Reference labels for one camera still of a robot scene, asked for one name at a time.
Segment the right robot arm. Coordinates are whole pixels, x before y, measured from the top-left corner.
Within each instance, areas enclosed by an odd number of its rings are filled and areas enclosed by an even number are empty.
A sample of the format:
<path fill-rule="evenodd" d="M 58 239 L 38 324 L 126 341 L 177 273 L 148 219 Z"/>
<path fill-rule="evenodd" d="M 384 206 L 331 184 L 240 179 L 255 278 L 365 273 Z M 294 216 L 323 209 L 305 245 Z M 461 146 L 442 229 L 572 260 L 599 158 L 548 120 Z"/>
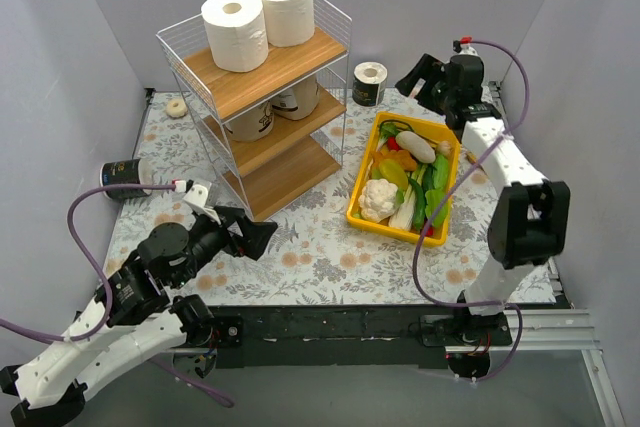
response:
<path fill-rule="evenodd" d="M 425 54 L 397 82 L 404 96 L 444 116 L 447 127 L 477 158 L 498 200 L 487 230 L 489 256 L 473 283 L 444 315 L 418 322 L 427 346 L 508 346 L 504 309 L 535 267 L 562 252 L 570 189 L 550 181 L 525 158 L 498 109 L 482 99 L 484 63 L 471 47 L 448 62 Z"/>

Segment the white paper towel roll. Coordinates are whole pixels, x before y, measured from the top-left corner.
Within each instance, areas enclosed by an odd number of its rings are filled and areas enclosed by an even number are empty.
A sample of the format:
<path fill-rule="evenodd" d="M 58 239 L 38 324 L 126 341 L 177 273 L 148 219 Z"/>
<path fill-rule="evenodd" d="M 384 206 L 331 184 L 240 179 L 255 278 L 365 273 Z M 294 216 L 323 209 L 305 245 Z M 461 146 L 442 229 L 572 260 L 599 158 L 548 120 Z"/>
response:
<path fill-rule="evenodd" d="M 261 0 L 206 0 L 201 15 L 217 67 L 244 73 L 266 61 L 269 47 Z"/>
<path fill-rule="evenodd" d="M 292 47 L 310 40 L 315 32 L 313 0 L 262 0 L 268 42 Z"/>

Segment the brown printed paper roll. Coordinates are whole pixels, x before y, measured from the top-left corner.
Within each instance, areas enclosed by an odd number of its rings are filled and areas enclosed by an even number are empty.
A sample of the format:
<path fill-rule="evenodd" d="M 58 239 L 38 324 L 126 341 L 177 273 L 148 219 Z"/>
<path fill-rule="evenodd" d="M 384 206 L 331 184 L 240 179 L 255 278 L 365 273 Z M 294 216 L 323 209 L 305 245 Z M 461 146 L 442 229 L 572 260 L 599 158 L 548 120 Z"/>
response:
<path fill-rule="evenodd" d="M 317 107 L 320 99 L 319 84 L 312 75 L 289 87 L 270 102 L 276 115 L 298 121 L 308 117 Z"/>

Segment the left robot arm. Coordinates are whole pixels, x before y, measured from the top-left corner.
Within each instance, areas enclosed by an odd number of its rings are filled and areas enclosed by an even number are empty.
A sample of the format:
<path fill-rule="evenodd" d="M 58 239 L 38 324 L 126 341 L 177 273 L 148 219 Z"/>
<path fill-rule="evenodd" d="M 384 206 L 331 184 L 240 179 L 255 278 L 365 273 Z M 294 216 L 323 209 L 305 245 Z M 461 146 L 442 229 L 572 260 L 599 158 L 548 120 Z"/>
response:
<path fill-rule="evenodd" d="M 226 326 L 197 294 L 170 297 L 214 257 L 258 260 L 278 226 L 243 210 L 216 207 L 190 228 L 156 226 L 99 287 L 62 340 L 1 371 L 1 390 L 18 398 L 16 426 L 65 426 L 102 388 L 155 355 L 182 345 L 217 348 Z"/>

